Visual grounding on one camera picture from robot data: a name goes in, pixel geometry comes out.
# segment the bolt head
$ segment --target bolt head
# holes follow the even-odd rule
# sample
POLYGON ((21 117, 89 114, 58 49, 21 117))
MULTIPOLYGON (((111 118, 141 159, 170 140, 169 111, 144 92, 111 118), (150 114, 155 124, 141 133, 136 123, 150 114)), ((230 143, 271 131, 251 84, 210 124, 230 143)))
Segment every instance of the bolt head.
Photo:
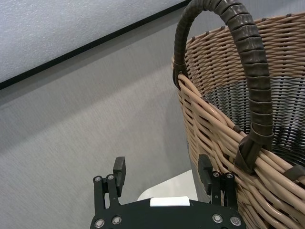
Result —
POLYGON ((215 223, 221 223, 223 221, 223 218, 218 214, 214 214, 212 216, 212 219, 214 220, 215 223))
POLYGON ((242 221, 238 217, 235 217, 235 216, 231 217, 230 221, 234 226, 240 226, 242 224, 242 221))
POLYGON ((102 226, 104 226, 104 224, 105 224, 105 221, 103 219, 98 219, 97 221, 95 221, 94 226, 96 228, 101 228, 102 226))
POLYGON ((113 223, 114 225, 119 224, 119 223, 121 223, 121 222, 122 222, 122 218, 119 217, 119 216, 116 216, 116 217, 114 217, 114 218, 112 219, 112 223, 113 223))

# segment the dark brown handle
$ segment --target dark brown handle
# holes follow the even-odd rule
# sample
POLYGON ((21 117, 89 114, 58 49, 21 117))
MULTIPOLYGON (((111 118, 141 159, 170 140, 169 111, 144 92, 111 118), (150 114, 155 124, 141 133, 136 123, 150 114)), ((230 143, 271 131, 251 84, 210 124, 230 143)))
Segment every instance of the dark brown handle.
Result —
POLYGON ((229 27, 244 68, 252 123, 235 162, 250 172, 261 147, 270 150, 273 139, 270 77, 263 41, 243 4, 236 0, 192 0, 183 11, 175 35, 173 80, 179 89, 178 74, 188 77, 185 48, 190 27, 203 10, 215 12, 229 27))

